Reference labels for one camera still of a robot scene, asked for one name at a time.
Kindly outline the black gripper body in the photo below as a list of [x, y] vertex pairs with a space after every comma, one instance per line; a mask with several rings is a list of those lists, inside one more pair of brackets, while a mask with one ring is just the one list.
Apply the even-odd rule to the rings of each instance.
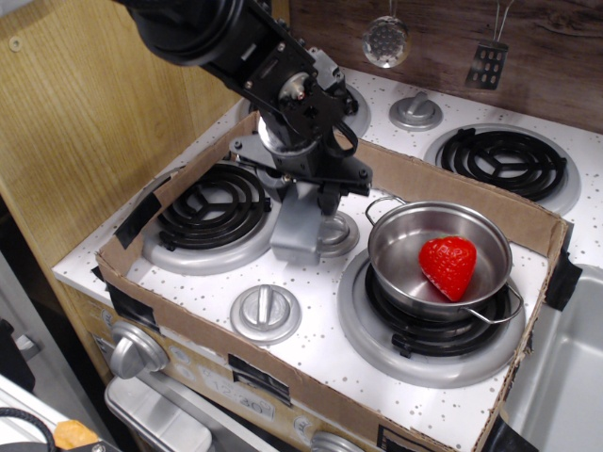
[[372, 170], [354, 156], [330, 156], [320, 145], [299, 152], [277, 153], [259, 135], [233, 138], [229, 150], [261, 168], [276, 171], [297, 181], [316, 185], [335, 184], [344, 194], [367, 196], [372, 185]]

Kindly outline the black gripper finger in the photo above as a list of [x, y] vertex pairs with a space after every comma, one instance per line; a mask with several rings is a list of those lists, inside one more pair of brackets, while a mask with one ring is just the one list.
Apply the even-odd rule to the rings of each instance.
[[283, 202], [288, 190], [293, 186], [293, 181], [280, 171], [260, 167], [256, 176], [266, 193], [275, 201]]
[[342, 197], [349, 195], [349, 190], [339, 184], [326, 182], [318, 188], [318, 206], [322, 215], [334, 215]]

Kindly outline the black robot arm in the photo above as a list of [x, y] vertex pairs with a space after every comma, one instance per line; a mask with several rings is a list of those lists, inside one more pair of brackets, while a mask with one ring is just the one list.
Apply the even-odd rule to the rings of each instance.
[[178, 66], [198, 66], [248, 99], [263, 122], [238, 154], [314, 184], [321, 212], [341, 197], [368, 195], [370, 167], [355, 157], [345, 119], [357, 110], [343, 73], [308, 50], [262, 1], [126, 1], [145, 46]]

